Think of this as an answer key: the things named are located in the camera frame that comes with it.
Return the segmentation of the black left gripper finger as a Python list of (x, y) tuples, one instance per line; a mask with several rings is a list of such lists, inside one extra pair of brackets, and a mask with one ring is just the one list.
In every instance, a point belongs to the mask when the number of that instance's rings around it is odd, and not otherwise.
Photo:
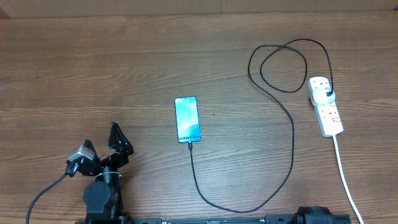
[(99, 157), (98, 157), (98, 155), (97, 155), (97, 152), (96, 152), (96, 150), (95, 150), (95, 147), (94, 147), (92, 141), (89, 140), (89, 139), (86, 139), (85, 142), (84, 142), (84, 146), (85, 146), (86, 148), (88, 148), (88, 149), (93, 153), (93, 155), (94, 155), (93, 161), (95, 162), (95, 164), (99, 163), (99, 162), (100, 162), (100, 159), (99, 159)]
[(124, 154), (125, 156), (130, 156), (134, 153), (132, 144), (125, 137), (118, 123), (111, 123), (108, 148), (114, 149), (117, 153)]

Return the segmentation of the blue Galaxy smartphone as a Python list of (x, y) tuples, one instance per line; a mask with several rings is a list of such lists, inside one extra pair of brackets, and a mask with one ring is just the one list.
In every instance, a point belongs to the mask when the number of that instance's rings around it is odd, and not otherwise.
[(198, 104), (195, 96), (185, 96), (174, 100), (179, 143), (198, 142), (201, 140)]

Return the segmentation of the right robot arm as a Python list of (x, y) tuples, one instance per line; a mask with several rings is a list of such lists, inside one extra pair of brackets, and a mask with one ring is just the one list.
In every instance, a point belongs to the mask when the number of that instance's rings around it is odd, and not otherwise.
[(333, 217), (326, 207), (299, 207), (292, 219), (293, 224), (332, 224)]

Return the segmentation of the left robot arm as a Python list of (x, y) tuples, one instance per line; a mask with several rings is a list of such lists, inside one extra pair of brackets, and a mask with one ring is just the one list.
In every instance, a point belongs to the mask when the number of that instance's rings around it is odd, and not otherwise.
[(119, 168), (129, 163), (134, 153), (133, 145), (125, 137), (118, 123), (111, 123), (108, 148), (115, 153), (100, 159), (91, 140), (87, 139), (69, 155), (64, 174), (41, 191), (28, 208), (25, 222), (30, 223), (33, 207), (43, 194), (59, 184), (65, 177), (74, 177), (77, 172), (92, 176), (94, 181), (83, 192), (86, 205), (85, 223), (132, 223), (131, 216), (124, 212), (121, 174)]

